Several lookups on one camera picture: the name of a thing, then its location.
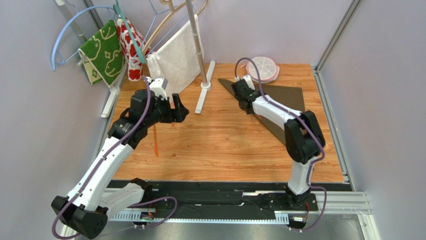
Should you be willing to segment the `orange plastic knife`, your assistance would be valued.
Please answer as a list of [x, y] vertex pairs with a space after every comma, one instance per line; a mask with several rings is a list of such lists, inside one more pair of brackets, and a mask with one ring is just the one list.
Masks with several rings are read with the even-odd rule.
[[158, 158], [159, 157], [159, 149], [158, 149], [158, 138], [157, 138], [156, 125], [154, 125], [152, 127], [152, 129], [153, 129], [153, 137], [154, 137], [154, 153], [155, 153], [155, 156]]

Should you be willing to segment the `brown cloth napkin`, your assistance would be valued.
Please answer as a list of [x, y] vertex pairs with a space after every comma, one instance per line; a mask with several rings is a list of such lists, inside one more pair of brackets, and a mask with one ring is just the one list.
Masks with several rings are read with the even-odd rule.
[[[293, 110], [305, 112], [305, 102], [303, 89], [300, 87], [272, 85], [262, 83], [262, 89], [266, 95], [272, 97], [278, 103], [285, 105]], [[254, 116], [266, 129], [268, 129], [283, 145], [286, 145], [285, 131], [271, 120], [263, 116]]]

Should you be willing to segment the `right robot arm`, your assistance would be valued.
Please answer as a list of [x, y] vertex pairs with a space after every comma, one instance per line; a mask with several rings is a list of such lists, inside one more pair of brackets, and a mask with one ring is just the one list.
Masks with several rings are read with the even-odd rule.
[[311, 192], [314, 164], [325, 146], [315, 114], [294, 110], [275, 101], [262, 89], [256, 90], [251, 80], [241, 78], [232, 83], [231, 88], [240, 109], [268, 119], [284, 131], [286, 150], [292, 159], [284, 201], [292, 209], [303, 206]]

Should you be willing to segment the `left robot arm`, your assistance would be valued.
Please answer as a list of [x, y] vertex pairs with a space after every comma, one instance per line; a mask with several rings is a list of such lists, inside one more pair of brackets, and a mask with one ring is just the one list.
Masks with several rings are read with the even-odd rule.
[[150, 127], [157, 123], [181, 123], [189, 113], [178, 93], [173, 93], [170, 101], [153, 90], [137, 90], [130, 106], [112, 124], [101, 151], [82, 179], [66, 196], [58, 195], [52, 200], [51, 207], [56, 214], [53, 235], [65, 239], [56, 232], [56, 225], [61, 222], [75, 230], [77, 237], [92, 240], [101, 234], [111, 217], [146, 200], [152, 185], [139, 178], [107, 197], [103, 197], [103, 193]]

